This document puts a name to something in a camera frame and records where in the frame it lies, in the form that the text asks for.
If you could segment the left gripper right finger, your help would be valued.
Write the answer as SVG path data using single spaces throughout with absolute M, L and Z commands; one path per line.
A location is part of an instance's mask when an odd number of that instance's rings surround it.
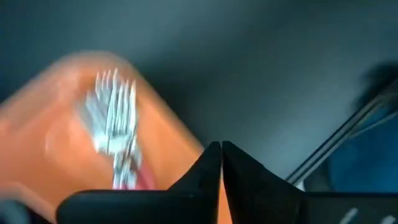
M 232 142 L 222 151 L 233 223 L 397 223 L 397 194 L 304 192 Z

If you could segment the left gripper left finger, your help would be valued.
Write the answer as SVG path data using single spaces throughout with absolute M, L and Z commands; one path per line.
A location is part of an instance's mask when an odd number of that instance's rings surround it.
M 221 146 L 211 143 L 167 190 L 85 190 L 57 208 L 58 223 L 216 223 Z

